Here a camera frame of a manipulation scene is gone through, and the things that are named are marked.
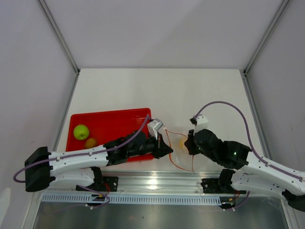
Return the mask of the clear zip bag orange zipper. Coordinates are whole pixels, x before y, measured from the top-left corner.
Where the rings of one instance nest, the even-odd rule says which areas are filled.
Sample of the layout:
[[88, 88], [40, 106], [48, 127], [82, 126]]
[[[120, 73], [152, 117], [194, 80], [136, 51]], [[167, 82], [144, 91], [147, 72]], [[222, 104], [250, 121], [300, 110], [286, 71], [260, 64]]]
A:
[[195, 156], [189, 155], [187, 148], [181, 150], [179, 148], [179, 140], [188, 138], [186, 134], [173, 132], [164, 128], [169, 146], [173, 149], [173, 153], [169, 154], [169, 160], [176, 168], [186, 172], [204, 172], [204, 167], [199, 164], [199, 160]]

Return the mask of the orange peach with leaf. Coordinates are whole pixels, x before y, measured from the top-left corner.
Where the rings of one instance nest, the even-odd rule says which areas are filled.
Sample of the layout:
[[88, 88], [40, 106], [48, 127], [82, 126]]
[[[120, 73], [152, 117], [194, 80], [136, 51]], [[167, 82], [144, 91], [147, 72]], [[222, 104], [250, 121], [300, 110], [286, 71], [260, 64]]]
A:
[[186, 142], [186, 138], [181, 138], [180, 140], [179, 140], [179, 148], [181, 149], [181, 150], [183, 150], [183, 149], [185, 149], [185, 145], [184, 145], [184, 143]]

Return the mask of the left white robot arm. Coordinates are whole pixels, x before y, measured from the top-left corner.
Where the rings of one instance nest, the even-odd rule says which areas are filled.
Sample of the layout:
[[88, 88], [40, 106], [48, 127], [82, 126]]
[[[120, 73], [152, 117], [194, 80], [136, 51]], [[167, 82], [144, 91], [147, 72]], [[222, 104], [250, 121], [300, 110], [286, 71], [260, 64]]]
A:
[[24, 162], [25, 190], [37, 192], [58, 185], [73, 186], [77, 191], [103, 190], [101, 167], [123, 164], [129, 158], [144, 155], [159, 159], [172, 152], [162, 134], [147, 137], [140, 131], [84, 150], [58, 153], [40, 147]]

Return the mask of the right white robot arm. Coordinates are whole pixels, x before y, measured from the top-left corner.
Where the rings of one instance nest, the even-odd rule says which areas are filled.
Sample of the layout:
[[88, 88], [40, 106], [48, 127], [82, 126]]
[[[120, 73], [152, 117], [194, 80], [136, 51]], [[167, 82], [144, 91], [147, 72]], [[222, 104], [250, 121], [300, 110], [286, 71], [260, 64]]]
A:
[[305, 210], [305, 174], [281, 166], [236, 141], [222, 141], [212, 131], [190, 130], [184, 143], [190, 155], [204, 155], [223, 167], [218, 178], [202, 180], [204, 193], [260, 193]]

